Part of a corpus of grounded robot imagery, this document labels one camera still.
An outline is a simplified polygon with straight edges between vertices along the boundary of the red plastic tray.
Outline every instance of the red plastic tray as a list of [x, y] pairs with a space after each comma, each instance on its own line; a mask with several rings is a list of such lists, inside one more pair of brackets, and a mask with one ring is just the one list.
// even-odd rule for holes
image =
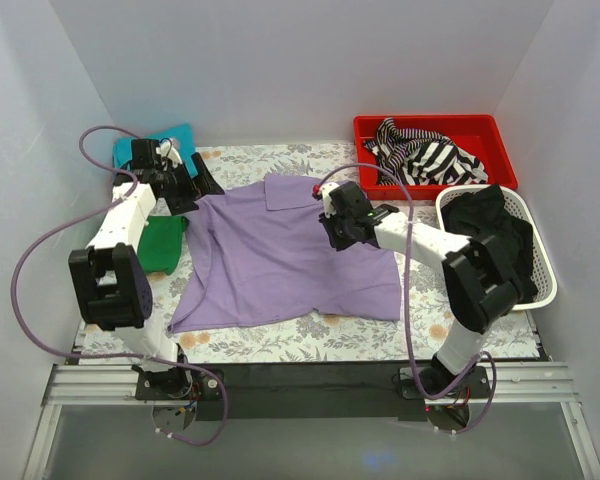
[[[489, 183], [498, 183], [515, 190], [518, 188], [509, 157], [504, 149], [500, 132], [491, 115], [392, 115], [398, 128], [421, 128], [442, 133], [458, 147], [477, 156], [489, 175]], [[373, 138], [380, 123], [387, 116], [360, 116], [353, 120], [358, 161], [376, 163], [375, 157], [362, 146]], [[360, 168], [360, 186], [371, 200], [404, 200], [404, 194], [395, 185], [376, 185], [378, 172]], [[414, 200], [435, 200], [447, 185], [416, 185], [407, 189]]]

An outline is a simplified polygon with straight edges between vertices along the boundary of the white laundry basket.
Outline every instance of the white laundry basket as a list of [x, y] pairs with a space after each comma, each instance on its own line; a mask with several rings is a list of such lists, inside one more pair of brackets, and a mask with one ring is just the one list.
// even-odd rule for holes
[[[436, 198], [436, 213], [438, 214], [438, 225], [440, 229], [444, 231], [444, 222], [442, 221], [442, 207], [449, 203], [454, 198], [464, 193], [475, 193], [478, 190], [488, 187], [488, 185], [460, 185], [457, 187], [449, 187], [438, 195]], [[504, 195], [505, 205], [504, 208], [507, 212], [517, 218], [526, 220], [533, 227], [533, 275], [531, 279], [533, 283], [538, 287], [538, 293], [534, 297], [532, 303], [519, 303], [513, 307], [514, 311], [520, 310], [531, 310], [534, 308], [544, 307], [553, 301], [558, 291], [558, 284], [556, 277], [553, 274], [551, 263], [549, 263], [549, 257], [544, 249], [538, 229], [531, 213], [527, 208], [527, 204], [520, 195], [509, 188], [501, 187]]]

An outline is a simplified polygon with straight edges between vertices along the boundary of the white enclosure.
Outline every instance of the white enclosure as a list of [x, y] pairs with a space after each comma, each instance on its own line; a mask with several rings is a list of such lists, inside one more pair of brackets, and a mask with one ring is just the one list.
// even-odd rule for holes
[[[0, 0], [0, 478], [19, 478], [54, 359], [15, 322], [9, 282], [38, 235], [101, 206], [86, 128], [190, 123], [201, 146], [350, 140], [360, 114], [488, 113], [559, 284], [535, 313], [566, 360], [600, 457], [600, 1]], [[110, 156], [112, 137], [89, 147]], [[67, 257], [96, 222], [31, 259], [20, 293], [48, 343], [79, 314]]]

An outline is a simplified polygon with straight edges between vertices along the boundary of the floral tablecloth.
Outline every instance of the floral tablecloth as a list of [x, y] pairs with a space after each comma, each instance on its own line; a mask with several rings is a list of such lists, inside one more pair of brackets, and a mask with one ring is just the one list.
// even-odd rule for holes
[[[347, 143], [319, 145], [256, 145], [201, 148], [199, 151], [213, 177], [225, 189], [260, 181], [269, 172], [321, 177], [333, 168], [355, 162], [355, 148]], [[357, 181], [357, 170], [349, 169], [334, 179]], [[392, 202], [406, 209], [406, 202]], [[159, 202], [154, 214], [167, 215]], [[437, 226], [431, 202], [416, 202], [418, 221]], [[400, 272], [404, 256], [396, 254]], [[194, 260], [183, 239], [183, 253], [176, 271], [151, 274], [154, 296], [153, 319], [169, 323], [180, 301]], [[429, 359], [444, 341], [452, 314], [442, 277], [417, 262], [411, 266], [411, 324], [415, 354]], [[485, 348], [495, 357], [538, 357], [530, 317], [524, 312], [500, 319], [489, 334]], [[79, 333], [84, 353], [125, 352], [122, 341], [97, 326]], [[363, 318], [320, 315], [251, 328], [223, 328], [174, 335], [193, 363], [313, 362], [406, 359], [404, 322], [381, 322]], [[128, 359], [82, 360], [83, 364], [130, 363]]]

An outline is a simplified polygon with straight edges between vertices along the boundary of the white robotic arm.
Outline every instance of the white robotic arm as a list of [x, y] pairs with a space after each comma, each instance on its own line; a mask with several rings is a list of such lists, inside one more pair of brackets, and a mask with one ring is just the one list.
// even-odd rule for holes
[[[397, 208], [373, 208], [353, 182], [325, 183], [314, 196], [322, 199], [320, 222], [336, 250], [363, 242], [407, 253], [409, 219]], [[444, 276], [455, 316], [432, 366], [424, 371], [429, 391], [442, 391], [482, 350], [492, 323], [521, 299], [522, 286], [493, 236], [473, 239], [414, 223], [410, 253]]]
[[[164, 198], [175, 215], [197, 209], [195, 202], [204, 195], [224, 192], [199, 154], [192, 157], [196, 172], [191, 177], [171, 140], [132, 140], [131, 154], [125, 167], [134, 172], [139, 183], [127, 196], [129, 179], [116, 176], [113, 200], [123, 201], [108, 211], [86, 248], [71, 252], [71, 277], [86, 323], [113, 332], [134, 353], [178, 361], [178, 345], [167, 337], [161, 323], [150, 318], [153, 297], [137, 258], [138, 244], [157, 198]], [[152, 368], [159, 371], [167, 367]]]

